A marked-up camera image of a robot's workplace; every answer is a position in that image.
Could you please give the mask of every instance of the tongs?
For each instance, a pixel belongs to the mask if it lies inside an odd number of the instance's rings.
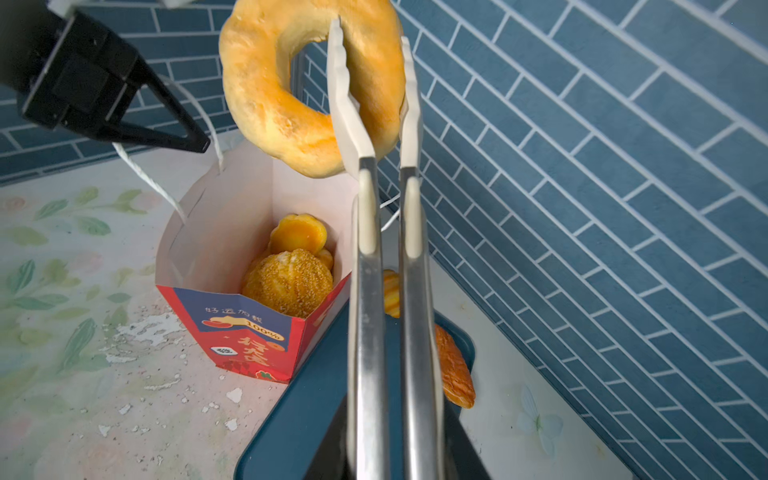
[[[376,154],[358,114],[359,104],[349,93],[343,39],[340,20],[334,19],[328,35],[327,65],[331,120],[344,167],[359,182],[353,204],[346,454],[358,480],[388,480],[386,325]],[[407,37],[401,37],[401,45],[406,67],[406,95],[400,111],[399,236],[405,476],[410,480],[443,480],[442,380],[435,343],[425,214],[419,192],[422,115]]]

